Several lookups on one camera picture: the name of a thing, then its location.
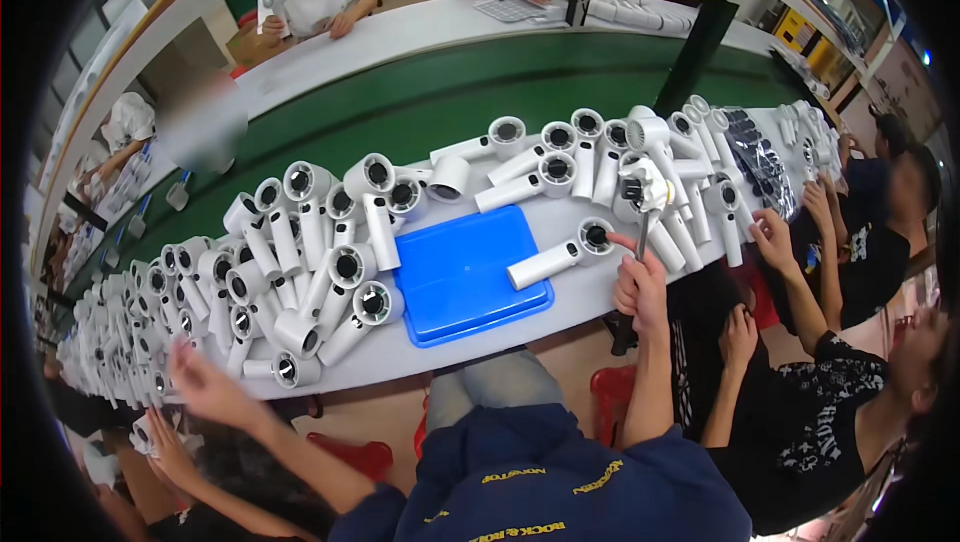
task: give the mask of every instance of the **hair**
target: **hair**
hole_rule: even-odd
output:
[[[883,139],[887,140],[890,158],[895,159],[903,154],[907,147],[906,132],[897,116],[887,113],[886,115],[877,116],[874,121],[876,123],[876,129],[880,131]]]
[[[937,167],[937,160],[933,158],[933,153],[930,152],[929,148],[916,143],[907,144],[903,153],[913,157],[913,160],[917,163],[919,170],[923,174],[923,199],[926,204],[926,213],[930,214],[930,212],[933,212],[933,210],[937,208],[937,205],[940,204],[942,184],[940,182],[940,169]]]

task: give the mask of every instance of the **black pole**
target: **black pole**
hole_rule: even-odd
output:
[[[734,22],[738,8],[727,0],[703,0],[693,29],[656,97],[653,108],[657,115],[667,116],[683,107]]]

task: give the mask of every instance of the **floor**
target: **floor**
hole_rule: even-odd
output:
[[[777,324],[764,330],[763,339],[773,366],[811,360],[798,338]],[[884,353],[882,315],[844,332],[846,341],[876,354]],[[547,370],[559,381],[566,405],[577,416],[587,437],[594,435],[594,403],[590,379],[604,367],[631,364],[636,350],[627,356],[612,356],[612,338],[599,320],[554,333],[529,344]],[[408,493],[417,481],[414,432],[424,416],[424,398],[430,375],[342,390],[321,397],[324,413],[320,419],[299,417],[294,425],[300,433],[319,431],[328,436],[357,443],[385,442],[393,450],[390,483]]]

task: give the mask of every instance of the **white workbench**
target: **white workbench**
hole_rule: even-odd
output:
[[[803,178],[796,170],[801,163],[794,158],[791,151],[786,150],[780,130],[774,122],[774,111],[751,109],[748,112],[756,126],[780,154],[796,194],[796,190],[803,186]],[[426,217],[416,223],[404,225],[399,235],[476,212],[473,195],[490,186],[485,175],[497,164],[494,160],[474,163],[467,194],[460,204],[432,202]],[[426,162],[412,166],[429,167]],[[752,211],[761,207],[760,200],[751,194],[749,185],[744,185],[741,192]],[[621,223],[608,209],[570,197],[554,200],[538,196],[519,206],[526,216],[536,246],[541,250],[570,239],[577,224],[590,215],[605,218],[619,232],[636,236],[640,231],[636,224]],[[699,247],[704,264],[718,260],[725,254],[716,219],[710,216],[709,223],[712,240]],[[364,226],[359,228],[356,238],[363,241],[366,235],[367,229]],[[244,379],[241,382],[246,390],[257,398],[303,396],[432,371],[531,342],[612,310],[617,267],[626,252],[625,249],[618,248],[613,256],[599,264],[591,267],[575,266],[550,278],[555,294],[553,306],[512,323],[426,349],[418,348],[410,342],[403,322],[393,323],[373,328],[346,358],[335,367],[324,369],[318,384],[288,390],[280,387],[273,379]],[[671,273],[667,282],[673,282],[685,274]],[[389,282],[392,276],[381,274],[377,278],[379,281]],[[226,358],[216,349],[212,336],[209,336],[203,345],[208,356],[220,364],[226,363]],[[261,338],[250,349],[249,358],[270,358],[273,354],[273,347]]]

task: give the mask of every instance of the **red plastic stool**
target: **red plastic stool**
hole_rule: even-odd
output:
[[[726,265],[727,258],[724,257],[723,261]],[[726,269],[731,277],[742,284],[749,285],[750,289],[753,290],[756,304],[753,306],[751,314],[756,321],[756,329],[758,331],[765,330],[779,323],[780,316],[774,307],[774,299],[770,295],[770,288],[767,287],[763,274],[753,259],[745,253],[742,265],[733,268],[727,267]]]
[[[252,20],[257,20],[257,9],[256,9],[256,8],[250,9],[249,11],[247,11],[246,13],[244,13],[243,16],[240,17],[240,19],[237,20],[237,28],[238,28],[238,29],[243,29],[243,26],[246,25],[247,23],[249,23],[249,22],[252,21]]]
[[[243,65],[237,65],[237,67],[230,72],[230,78],[236,79],[237,77],[239,77],[240,75],[243,75],[247,71],[249,71],[248,68],[244,67]]]
[[[426,438],[426,407],[430,405],[430,395],[423,399],[423,418],[414,431],[414,452],[416,458],[424,458],[424,438]]]
[[[306,439],[373,481],[385,481],[390,467],[394,465],[394,452],[383,442],[366,442],[363,446],[354,446],[316,431],[307,433]]]
[[[590,378],[590,391],[596,400],[593,414],[593,438],[608,448],[620,449],[619,435],[634,393],[637,368],[605,367]]]

